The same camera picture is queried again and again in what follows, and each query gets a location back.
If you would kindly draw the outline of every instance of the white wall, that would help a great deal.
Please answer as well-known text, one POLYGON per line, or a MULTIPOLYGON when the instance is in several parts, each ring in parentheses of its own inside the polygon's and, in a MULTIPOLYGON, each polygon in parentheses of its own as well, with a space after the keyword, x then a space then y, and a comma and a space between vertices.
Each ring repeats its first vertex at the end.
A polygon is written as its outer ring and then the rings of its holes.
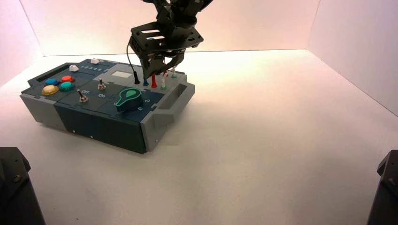
MULTIPOLYGON (((319 0, 215 0, 198 15, 195 51, 307 47, 319 0)), ((155 20, 139 0, 22 0, 44 55, 124 53, 130 29, 155 20)))
POLYGON ((18 0, 0 0, 0 54, 0 87, 41 56, 18 0))
POLYGON ((398 115, 397 0, 321 0, 308 49, 398 115))

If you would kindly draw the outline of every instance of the teal button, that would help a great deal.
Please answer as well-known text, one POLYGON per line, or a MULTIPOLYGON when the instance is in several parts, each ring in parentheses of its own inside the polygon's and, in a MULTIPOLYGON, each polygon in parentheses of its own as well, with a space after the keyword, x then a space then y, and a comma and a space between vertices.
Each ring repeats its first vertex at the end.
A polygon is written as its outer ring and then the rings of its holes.
POLYGON ((74 85, 71 82, 64 82, 60 85, 61 91, 70 91, 73 87, 74 85))

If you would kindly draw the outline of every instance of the pin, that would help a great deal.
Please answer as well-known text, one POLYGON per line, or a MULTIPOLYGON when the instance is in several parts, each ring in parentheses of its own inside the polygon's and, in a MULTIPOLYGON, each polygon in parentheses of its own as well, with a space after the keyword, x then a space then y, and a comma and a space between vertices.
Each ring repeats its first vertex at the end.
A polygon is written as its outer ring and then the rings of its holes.
POLYGON ((171 78, 177 78, 176 69, 173 69, 171 72, 173 73, 173 75, 171 75, 171 78))
POLYGON ((107 88, 104 83, 102 82, 102 78, 99 79, 98 90, 104 90, 107 88))
POLYGON ((157 88, 158 87, 158 84, 156 83, 156 75, 155 74, 152 74, 152 85, 151 85, 151 87, 152 88, 157 88))
POLYGON ((77 90, 77 92, 78 92, 79 95, 80 95, 79 102, 81 102, 81 103, 86 103, 86 102, 88 102, 88 97, 87 97, 86 95, 83 95, 82 92, 81 92, 80 90, 77 90))
POLYGON ((149 83, 148 83, 148 81, 147 81, 146 79, 144 79, 144 83, 143 83, 142 85, 144 85, 144 86, 148 86, 148 85, 149 85, 149 83))
POLYGON ((162 77, 161 89, 162 89, 162 90, 165 90, 165 89, 166 89, 166 81, 165 81, 165 79, 164 79, 164 76, 162 77))

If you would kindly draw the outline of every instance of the black metal stand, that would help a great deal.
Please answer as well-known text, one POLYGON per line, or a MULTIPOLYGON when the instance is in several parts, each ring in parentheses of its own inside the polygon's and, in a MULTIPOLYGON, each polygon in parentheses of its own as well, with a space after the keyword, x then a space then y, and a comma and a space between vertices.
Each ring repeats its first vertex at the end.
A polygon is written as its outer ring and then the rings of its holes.
POLYGON ((28 171, 18 148, 0 147, 0 224, 45 225, 28 171))
POLYGON ((398 150, 392 150, 379 164, 381 176, 368 225, 398 225, 398 150))

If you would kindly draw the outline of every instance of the screw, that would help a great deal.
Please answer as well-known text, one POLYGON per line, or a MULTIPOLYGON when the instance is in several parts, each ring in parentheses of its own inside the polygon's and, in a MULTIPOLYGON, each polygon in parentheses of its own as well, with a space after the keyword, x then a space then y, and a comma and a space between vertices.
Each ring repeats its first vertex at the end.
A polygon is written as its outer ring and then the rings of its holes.
POLYGON ((13 179, 13 182, 14 183, 17 183, 17 182, 19 182, 20 180, 21 180, 21 175, 16 175, 15 177, 14 177, 14 179, 13 179))

